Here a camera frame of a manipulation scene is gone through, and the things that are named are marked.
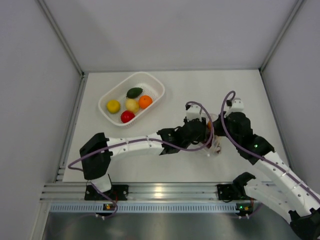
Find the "clear zip top bag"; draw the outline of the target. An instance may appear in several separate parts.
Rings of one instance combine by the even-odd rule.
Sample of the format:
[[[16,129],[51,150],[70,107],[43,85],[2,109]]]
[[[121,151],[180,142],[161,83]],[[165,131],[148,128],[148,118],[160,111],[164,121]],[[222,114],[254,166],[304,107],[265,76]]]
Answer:
[[[214,113],[210,113],[209,115],[211,117],[212,122],[214,122],[215,120],[218,119],[218,115],[216,115]],[[207,115],[205,116],[205,119],[206,119],[206,127],[209,131],[209,133],[208,133],[208,137],[209,137],[209,134],[211,131],[211,123],[210,123],[210,119]],[[221,154],[221,152],[222,152],[222,147],[220,144],[221,139],[222,139],[222,137],[213,135],[211,143],[208,144],[204,149],[202,149],[204,151],[204,154],[207,157],[214,157],[214,156]]]

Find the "orange fake fruit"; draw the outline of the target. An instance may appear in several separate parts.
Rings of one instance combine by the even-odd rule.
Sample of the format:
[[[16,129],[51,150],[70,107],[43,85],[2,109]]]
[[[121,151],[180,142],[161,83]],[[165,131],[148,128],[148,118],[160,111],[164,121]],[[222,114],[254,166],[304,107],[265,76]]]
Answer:
[[[142,95],[138,100],[138,104],[141,109],[146,109],[152,103],[153,103],[153,99],[148,95]]]

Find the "yellow fake pear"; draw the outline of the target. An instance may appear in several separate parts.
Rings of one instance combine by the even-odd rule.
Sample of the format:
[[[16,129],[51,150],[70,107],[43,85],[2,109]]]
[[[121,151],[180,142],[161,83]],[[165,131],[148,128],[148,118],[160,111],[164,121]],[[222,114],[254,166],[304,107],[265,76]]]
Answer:
[[[128,98],[125,101],[125,107],[128,111],[131,111],[134,114],[136,114],[140,110],[139,103],[135,99],[131,98]]]

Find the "red yellow fake apple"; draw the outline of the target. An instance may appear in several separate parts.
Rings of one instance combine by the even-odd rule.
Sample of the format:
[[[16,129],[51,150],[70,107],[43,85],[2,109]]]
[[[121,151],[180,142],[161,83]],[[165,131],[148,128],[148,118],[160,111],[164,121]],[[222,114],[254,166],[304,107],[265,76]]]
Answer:
[[[125,110],[120,116],[120,120],[123,124],[130,122],[134,118],[135,118],[135,114],[129,110]]]

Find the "green fake avocado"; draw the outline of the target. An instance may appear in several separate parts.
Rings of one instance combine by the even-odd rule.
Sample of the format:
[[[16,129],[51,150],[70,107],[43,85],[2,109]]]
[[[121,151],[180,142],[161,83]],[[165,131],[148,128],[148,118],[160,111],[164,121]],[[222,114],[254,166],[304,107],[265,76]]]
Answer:
[[[138,96],[140,96],[143,92],[143,89],[140,88],[140,87],[133,87],[133,88],[130,88],[127,93],[126,93],[126,97],[128,99],[135,99],[137,98]]]

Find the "yellow green fake lemon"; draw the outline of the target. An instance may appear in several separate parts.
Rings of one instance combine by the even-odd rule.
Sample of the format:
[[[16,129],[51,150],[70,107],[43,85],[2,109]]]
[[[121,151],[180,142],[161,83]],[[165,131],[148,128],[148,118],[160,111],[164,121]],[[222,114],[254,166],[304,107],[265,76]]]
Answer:
[[[118,113],[120,111],[121,104],[117,100],[112,99],[112,100],[107,102],[106,108],[107,108],[109,113],[116,114],[116,113]]]

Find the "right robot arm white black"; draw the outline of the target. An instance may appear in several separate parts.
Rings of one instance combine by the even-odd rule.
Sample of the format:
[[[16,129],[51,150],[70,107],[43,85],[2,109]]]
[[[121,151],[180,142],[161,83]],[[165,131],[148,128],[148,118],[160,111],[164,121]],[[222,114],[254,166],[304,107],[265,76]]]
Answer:
[[[222,112],[213,122],[218,136],[227,137],[239,155],[266,175],[277,189],[245,172],[234,179],[233,192],[240,199],[253,198],[280,215],[302,240],[320,237],[320,195],[285,164],[274,147],[255,134],[242,112]]]

